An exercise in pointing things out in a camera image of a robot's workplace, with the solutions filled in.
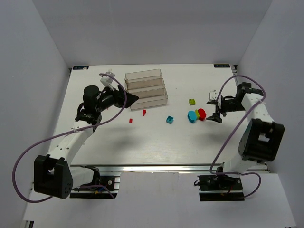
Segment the red rounded lego brick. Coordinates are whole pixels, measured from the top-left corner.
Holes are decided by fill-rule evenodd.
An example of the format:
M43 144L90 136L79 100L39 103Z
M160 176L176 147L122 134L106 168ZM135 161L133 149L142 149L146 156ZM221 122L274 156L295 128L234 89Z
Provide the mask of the red rounded lego brick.
M204 121L207 117L206 111L202 108L198 109L199 120Z

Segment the blue rounded lego brick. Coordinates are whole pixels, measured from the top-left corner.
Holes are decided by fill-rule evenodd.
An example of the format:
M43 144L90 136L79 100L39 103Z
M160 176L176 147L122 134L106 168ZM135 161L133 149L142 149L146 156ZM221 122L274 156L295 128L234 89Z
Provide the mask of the blue rounded lego brick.
M190 123L195 123L197 120L197 116L193 110L188 111L187 118Z

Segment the green rounded lego brick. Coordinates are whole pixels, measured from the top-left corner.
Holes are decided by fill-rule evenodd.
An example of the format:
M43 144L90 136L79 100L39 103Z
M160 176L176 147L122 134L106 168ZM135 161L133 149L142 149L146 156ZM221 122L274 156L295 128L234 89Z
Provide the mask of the green rounded lego brick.
M196 119L199 119L200 114L199 114L199 112L198 112L198 110L197 110L197 109L194 111L194 113L195 113L195 115L196 115Z

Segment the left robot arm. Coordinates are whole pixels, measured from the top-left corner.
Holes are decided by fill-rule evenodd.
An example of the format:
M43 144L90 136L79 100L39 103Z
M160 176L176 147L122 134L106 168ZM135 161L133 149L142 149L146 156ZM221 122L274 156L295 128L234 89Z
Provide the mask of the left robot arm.
M71 162L85 141L96 131L102 120L101 112L111 106L128 108L139 99L123 90L95 85L84 89L83 102L77 110L72 132L47 155L39 155L34 161L34 191L51 197L65 199L74 189L97 188L99 170L93 166L71 168Z

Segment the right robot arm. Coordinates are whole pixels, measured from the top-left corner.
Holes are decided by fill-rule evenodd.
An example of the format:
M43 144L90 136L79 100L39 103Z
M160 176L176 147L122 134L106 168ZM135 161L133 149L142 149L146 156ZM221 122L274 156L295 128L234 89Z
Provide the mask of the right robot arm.
M250 83L237 85L235 96L223 97L213 90L209 93L208 104L215 106L215 112L208 120L222 122L229 112L245 111L243 120L248 120L238 146L238 152L229 161L223 162L215 174L231 177L242 174L249 168L265 162L272 162L278 152L285 127L276 123L264 103L266 93L252 88Z

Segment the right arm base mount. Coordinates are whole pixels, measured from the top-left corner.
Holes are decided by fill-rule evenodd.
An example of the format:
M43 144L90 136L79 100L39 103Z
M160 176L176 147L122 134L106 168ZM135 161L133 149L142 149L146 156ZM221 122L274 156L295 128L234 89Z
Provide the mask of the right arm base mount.
M200 175L193 185L199 188L199 199L202 202L245 200L240 178L226 175Z

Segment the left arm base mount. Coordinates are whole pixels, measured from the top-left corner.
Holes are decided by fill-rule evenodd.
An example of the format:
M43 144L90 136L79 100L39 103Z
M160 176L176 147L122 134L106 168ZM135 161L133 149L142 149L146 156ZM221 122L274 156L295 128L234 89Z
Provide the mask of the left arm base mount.
M101 171L94 166L71 167L73 188L71 199L115 199L120 184L120 174Z

